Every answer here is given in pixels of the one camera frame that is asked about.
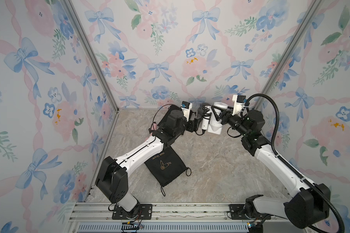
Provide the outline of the white hair dryer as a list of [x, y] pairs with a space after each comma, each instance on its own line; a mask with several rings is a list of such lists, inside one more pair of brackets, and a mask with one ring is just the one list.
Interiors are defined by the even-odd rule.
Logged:
[[220, 135], [222, 132], [221, 119], [217, 120], [216, 116], [219, 116], [221, 109], [228, 109], [228, 105], [222, 102], [214, 102], [213, 105], [209, 103], [203, 103], [198, 109], [198, 114], [201, 117], [201, 130], [202, 134], [205, 132]]

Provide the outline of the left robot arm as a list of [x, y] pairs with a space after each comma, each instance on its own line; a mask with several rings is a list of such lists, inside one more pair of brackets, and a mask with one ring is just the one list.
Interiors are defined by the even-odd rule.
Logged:
[[152, 124], [150, 136], [132, 151], [115, 159], [103, 160], [95, 185], [115, 206], [129, 218], [140, 212], [140, 202], [129, 192], [130, 175], [145, 164], [161, 186], [166, 186], [189, 170], [172, 148], [172, 144], [185, 131], [193, 132], [191, 111], [170, 105], [160, 123]]

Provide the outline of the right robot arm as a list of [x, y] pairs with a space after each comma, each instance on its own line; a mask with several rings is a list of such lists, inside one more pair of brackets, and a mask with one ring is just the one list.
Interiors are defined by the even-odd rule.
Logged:
[[265, 124], [260, 111], [250, 110], [241, 117], [231, 107], [215, 102], [211, 107], [212, 119], [221, 125], [228, 124], [241, 136], [245, 150], [261, 161], [279, 179], [290, 195], [290, 199], [267, 198], [254, 195], [246, 199], [240, 215], [253, 219], [268, 214], [289, 220], [300, 229], [325, 220], [330, 215], [327, 201], [330, 190], [324, 184], [315, 184], [272, 149], [272, 143], [262, 135]]

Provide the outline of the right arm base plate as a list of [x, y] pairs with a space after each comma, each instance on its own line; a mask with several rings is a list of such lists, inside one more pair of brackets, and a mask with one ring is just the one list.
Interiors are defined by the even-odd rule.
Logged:
[[245, 204], [229, 204], [229, 218], [232, 220], [263, 220], [267, 214], [258, 213], [254, 207], [245, 207]]

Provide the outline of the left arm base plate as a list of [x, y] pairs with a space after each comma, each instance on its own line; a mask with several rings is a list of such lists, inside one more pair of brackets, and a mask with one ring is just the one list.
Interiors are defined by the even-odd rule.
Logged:
[[152, 204], [137, 204], [131, 211], [115, 206], [112, 213], [113, 220], [150, 220], [152, 218]]

